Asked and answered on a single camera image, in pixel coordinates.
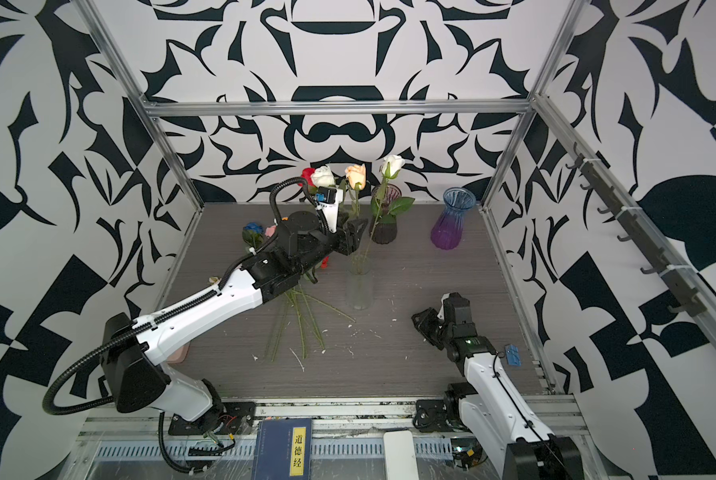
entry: robotic arm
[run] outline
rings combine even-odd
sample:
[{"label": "robotic arm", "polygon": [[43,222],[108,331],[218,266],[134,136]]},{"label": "robotic arm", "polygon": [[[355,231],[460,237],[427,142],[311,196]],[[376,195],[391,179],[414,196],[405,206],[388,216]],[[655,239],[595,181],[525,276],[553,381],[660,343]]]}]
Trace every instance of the robotic arm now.
[{"label": "robotic arm", "polygon": [[469,300],[459,293],[444,295],[440,313],[429,308],[411,320],[431,345],[446,349],[467,379],[446,391],[447,421],[475,434],[502,480],[583,479],[574,442],[554,436],[528,407],[494,346],[478,335]]},{"label": "robotic arm", "polygon": [[[355,252],[368,224],[367,219],[347,220],[346,214],[339,214],[343,191],[332,187],[320,187],[314,195],[304,188],[315,212],[297,211],[283,220],[276,204],[277,193],[289,185],[306,183],[304,178],[292,178],[273,188],[270,206],[276,233],[256,252],[232,264],[218,283],[134,320],[124,313],[109,319],[103,346],[59,375],[46,391],[44,410],[51,415],[66,415],[115,402],[117,410],[125,413],[151,406],[191,422],[196,433],[214,431],[224,413],[217,391],[208,380],[197,381],[172,369],[166,359],[231,316],[285,293],[332,252]],[[56,406],[59,389],[93,362],[101,363],[112,394],[78,406]]]}]

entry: wall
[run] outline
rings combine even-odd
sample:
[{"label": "wall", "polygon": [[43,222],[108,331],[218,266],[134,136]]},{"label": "wall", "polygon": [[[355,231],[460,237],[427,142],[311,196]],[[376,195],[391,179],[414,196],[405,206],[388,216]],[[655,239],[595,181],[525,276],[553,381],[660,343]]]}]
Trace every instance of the wall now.
[{"label": "wall", "polygon": [[[593,0],[549,94],[716,290],[716,2]],[[491,206],[558,385],[613,472],[716,478],[716,351],[571,162],[537,118]]]},{"label": "wall", "polygon": [[[526,98],[567,5],[97,2],[147,97],[179,102]],[[396,181],[405,195],[440,200],[453,186],[482,194],[515,115],[171,121],[164,128],[206,201],[267,201],[277,181],[303,168],[331,164],[343,174],[349,164],[387,154],[410,160]],[[379,166],[373,170],[376,175]]]},{"label": "wall", "polygon": [[57,473],[84,417],[46,387],[155,306],[193,213],[74,6],[0,0],[0,478]]}]

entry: wood grain surface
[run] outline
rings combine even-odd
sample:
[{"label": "wood grain surface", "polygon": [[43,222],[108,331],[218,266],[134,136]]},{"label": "wood grain surface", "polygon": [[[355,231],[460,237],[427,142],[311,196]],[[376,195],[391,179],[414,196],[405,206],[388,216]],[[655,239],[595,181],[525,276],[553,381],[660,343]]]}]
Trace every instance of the wood grain surface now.
[{"label": "wood grain surface", "polygon": [[[302,208],[281,205],[280,210],[285,216]],[[368,214],[369,208],[364,206],[363,211]],[[313,305],[325,352],[307,330],[307,355],[303,358],[299,325],[290,309],[275,361],[264,357],[270,333],[281,317],[286,299],[282,296],[197,337],[187,359],[175,367],[192,378],[209,379],[222,396],[441,395],[447,384],[464,379],[445,351],[423,340],[411,315],[429,306],[439,309],[442,294],[459,292],[471,302],[479,334],[498,350],[509,343],[517,346],[523,365],[506,368],[518,391],[540,393],[483,220],[478,212],[468,212],[461,244],[444,251],[435,248],[429,238],[441,212],[441,205],[415,205],[399,216],[394,242],[371,245],[375,301],[367,310],[349,310],[345,304],[348,260],[342,255],[331,255],[328,268],[317,271],[317,284],[302,282],[305,292],[354,318]],[[227,265],[243,254],[244,225],[251,221],[269,225],[272,219],[266,204],[208,204],[168,304],[205,288],[210,276],[221,276]]]}]

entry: book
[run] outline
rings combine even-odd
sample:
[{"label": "book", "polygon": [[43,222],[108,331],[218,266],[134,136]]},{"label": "book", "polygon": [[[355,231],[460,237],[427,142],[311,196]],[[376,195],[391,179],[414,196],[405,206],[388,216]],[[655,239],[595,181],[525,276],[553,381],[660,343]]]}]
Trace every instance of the book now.
[{"label": "book", "polygon": [[262,420],[254,451],[252,480],[308,480],[313,420]]}]

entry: blue and purple glass vase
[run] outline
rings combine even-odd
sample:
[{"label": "blue and purple glass vase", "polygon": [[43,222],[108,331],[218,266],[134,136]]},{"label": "blue and purple glass vase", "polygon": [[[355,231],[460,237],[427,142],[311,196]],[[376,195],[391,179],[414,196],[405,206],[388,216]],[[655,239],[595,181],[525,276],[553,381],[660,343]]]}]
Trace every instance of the blue and purple glass vase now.
[{"label": "blue and purple glass vase", "polygon": [[446,207],[432,227],[430,240],[442,250],[451,250],[461,242],[465,212],[475,206],[475,195],[466,188],[453,187],[443,192],[443,202]]}]

